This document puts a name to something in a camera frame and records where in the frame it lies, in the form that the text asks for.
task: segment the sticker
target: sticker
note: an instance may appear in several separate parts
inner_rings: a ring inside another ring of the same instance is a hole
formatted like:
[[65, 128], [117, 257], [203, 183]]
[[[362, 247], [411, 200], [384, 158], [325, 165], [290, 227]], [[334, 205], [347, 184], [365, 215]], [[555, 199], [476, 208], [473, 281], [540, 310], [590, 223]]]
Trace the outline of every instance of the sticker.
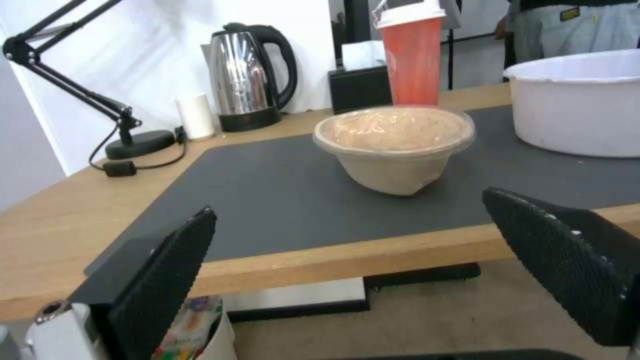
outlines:
[[575, 19], [580, 16], [580, 7], [576, 6], [575, 8], [571, 8], [569, 10], [565, 10], [560, 13], [560, 21], [569, 21]]

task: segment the lamp arm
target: lamp arm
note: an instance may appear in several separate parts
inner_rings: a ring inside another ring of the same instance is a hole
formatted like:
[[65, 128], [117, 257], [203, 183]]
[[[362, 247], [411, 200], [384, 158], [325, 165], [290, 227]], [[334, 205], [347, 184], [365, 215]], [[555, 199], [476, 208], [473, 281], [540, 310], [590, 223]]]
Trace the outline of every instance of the lamp arm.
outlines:
[[[73, 34], [99, 15], [102, 15], [110, 8], [114, 7], [114, 5], [118, 4], [121, 0], [109, 0], [76, 22], [65, 26], [51, 27], [47, 29], [47, 26], [68, 14], [85, 1], [86, 0], [73, 0], [25, 32], [8, 38], [4, 42], [3, 53], [8, 60], [22, 65], [41, 78], [44, 78], [48, 82], [64, 90], [66, 93], [73, 95], [75, 98], [101, 112], [111, 120], [118, 122], [120, 127], [120, 136], [123, 142], [131, 143], [131, 134], [129, 133], [129, 130], [142, 125], [142, 121], [131, 115], [132, 108], [130, 106], [96, 92], [92, 92], [40, 61], [40, 55], [43, 52]], [[29, 41], [31, 40], [46, 37], [50, 37], [50, 39], [36, 48], [29, 44]]]

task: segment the lamp base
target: lamp base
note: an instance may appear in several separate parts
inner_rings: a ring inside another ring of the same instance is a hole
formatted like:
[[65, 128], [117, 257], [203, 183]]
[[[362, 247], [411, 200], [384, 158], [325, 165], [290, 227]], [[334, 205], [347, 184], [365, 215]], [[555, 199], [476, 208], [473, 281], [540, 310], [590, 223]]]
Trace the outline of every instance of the lamp base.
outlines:
[[160, 151], [175, 144], [173, 133], [168, 130], [149, 131], [131, 136], [133, 143], [125, 145], [121, 140], [114, 141], [107, 145], [105, 151], [110, 160], [122, 160], [135, 158]]

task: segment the plastic basin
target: plastic basin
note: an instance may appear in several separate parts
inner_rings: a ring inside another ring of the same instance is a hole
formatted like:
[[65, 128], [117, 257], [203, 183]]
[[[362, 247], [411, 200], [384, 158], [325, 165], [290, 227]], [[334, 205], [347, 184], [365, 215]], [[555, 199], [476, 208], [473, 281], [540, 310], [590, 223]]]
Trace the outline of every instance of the plastic basin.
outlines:
[[640, 156], [640, 50], [531, 61], [504, 75], [525, 142], [586, 156]]
[[437, 180], [449, 157], [465, 149], [475, 134], [465, 113], [397, 106], [325, 119], [316, 126], [314, 141], [336, 155], [357, 183], [409, 196]]

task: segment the electric kettle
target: electric kettle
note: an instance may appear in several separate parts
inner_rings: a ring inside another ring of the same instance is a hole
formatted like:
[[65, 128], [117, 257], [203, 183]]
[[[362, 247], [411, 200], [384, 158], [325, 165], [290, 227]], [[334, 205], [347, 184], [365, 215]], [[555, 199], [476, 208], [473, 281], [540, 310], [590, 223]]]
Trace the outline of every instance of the electric kettle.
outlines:
[[[231, 23], [213, 33], [205, 51], [213, 95], [223, 131], [246, 131], [280, 121], [282, 109], [298, 85], [291, 44], [275, 28]], [[275, 73], [264, 44], [280, 48], [289, 81], [278, 93]]]

